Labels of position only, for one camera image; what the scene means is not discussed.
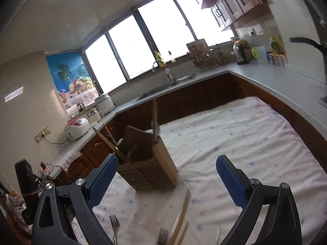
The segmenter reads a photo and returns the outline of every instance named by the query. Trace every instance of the ceiling light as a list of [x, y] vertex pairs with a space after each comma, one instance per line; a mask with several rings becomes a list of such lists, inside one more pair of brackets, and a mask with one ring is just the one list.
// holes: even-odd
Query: ceiling light
[[24, 87], [21, 87], [14, 92], [11, 92], [8, 96], [4, 97], [4, 101], [7, 102], [9, 100], [12, 100], [13, 98], [17, 97], [18, 95], [22, 94]]

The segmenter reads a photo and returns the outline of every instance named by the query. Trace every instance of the ceiling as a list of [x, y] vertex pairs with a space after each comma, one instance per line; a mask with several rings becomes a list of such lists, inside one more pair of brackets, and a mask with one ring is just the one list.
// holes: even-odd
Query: ceiling
[[145, 0], [26, 0], [0, 33], [0, 64], [43, 50], [80, 49], [94, 34]]

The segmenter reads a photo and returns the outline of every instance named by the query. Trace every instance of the power outlet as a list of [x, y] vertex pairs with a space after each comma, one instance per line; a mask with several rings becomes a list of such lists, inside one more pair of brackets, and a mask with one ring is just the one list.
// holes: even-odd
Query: power outlet
[[49, 133], [51, 133], [51, 130], [49, 127], [44, 128], [41, 132], [39, 132], [37, 135], [34, 136], [34, 139], [37, 143], [40, 143], [43, 139], [42, 135], [47, 136]]
[[250, 29], [248, 31], [248, 34], [249, 34], [250, 37], [255, 37], [257, 35], [257, 33], [255, 32], [254, 28]]

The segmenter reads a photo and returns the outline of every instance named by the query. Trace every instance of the soap bottle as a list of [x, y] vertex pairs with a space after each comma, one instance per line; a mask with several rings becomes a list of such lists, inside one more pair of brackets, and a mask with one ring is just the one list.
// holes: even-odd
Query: soap bottle
[[176, 60], [175, 60], [175, 58], [173, 57], [173, 55], [171, 54], [171, 52], [168, 51], [168, 53], [169, 53], [169, 57], [170, 57], [170, 59], [171, 59], [171, 62], [172, 62], [172, 63], [175, 63]]
[[279, 53], [280, 49], [279, 49], [279, 45], [278, 45], [278, 42], [276, 41], [275, 36], [270, 37], [270, 46], [274, 53]]

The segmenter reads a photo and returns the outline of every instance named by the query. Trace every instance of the fork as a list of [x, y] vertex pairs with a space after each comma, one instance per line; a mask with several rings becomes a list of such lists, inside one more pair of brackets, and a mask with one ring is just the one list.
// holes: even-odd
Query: fork
[[166, 245], [168, 238], [168, 229], [160, 228], [157, 245]]
[[118, 243], [117, 243], [117, 233], [118, 233], [118, 230], [120, 229], [119, 220], [113, 214], [113, 215], [110, 215], [110, 222], [111, 222], [112, 230], [113, 230], [113, 243], [114, 243], [114, 245], [118, 245]]

